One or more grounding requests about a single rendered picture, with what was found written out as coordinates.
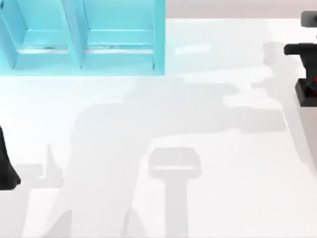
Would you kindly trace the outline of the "light blue rack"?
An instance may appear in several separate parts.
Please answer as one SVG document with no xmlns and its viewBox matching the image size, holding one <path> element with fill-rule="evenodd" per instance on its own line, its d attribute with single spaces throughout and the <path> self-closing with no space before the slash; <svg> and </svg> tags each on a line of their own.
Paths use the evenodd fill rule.
<svg viewBox="0 0 317 238">
<path fill-rule="evenodd" d="M 0 0 L 0 75 L 165 73 L 166 0 Z"/>
</svg>

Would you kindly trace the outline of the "black object with red detail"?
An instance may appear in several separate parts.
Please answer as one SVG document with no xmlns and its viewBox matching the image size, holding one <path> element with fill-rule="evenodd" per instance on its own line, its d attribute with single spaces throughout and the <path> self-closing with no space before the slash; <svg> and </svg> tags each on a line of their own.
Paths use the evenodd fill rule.
<svg viewBox="0 0 317 238">
<path fill-rule="evenodd" d="M 317 44 L 286 44 L 284 54 L 299 55 L 306 72 L 305 78 L 299 78 L 295 91 L 301 107 L 317 108 Z"/>
</svg>

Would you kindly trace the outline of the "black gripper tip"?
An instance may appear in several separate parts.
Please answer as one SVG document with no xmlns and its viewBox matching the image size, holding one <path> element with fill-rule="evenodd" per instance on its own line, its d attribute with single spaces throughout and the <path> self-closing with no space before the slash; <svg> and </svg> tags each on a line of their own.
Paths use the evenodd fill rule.
<svg viewBox="0 0 317 238">
<path fill-rule="evenodd" d="M 21 178 L 12 166 L 0 126 L 0 190 L 13 190 L 21 184 Z"/>
</svg>

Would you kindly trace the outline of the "pale grey rounded box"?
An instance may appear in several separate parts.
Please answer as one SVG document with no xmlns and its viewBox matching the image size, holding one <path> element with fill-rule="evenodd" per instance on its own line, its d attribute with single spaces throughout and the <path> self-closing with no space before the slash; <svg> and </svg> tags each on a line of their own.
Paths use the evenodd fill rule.
<svg viewBox="0 0 317 238">
<path fill-rule="evenodd" d="M 301 26 L 317 28 L 317 11 L 303 11 L 301 13 Z"/>
</svg>

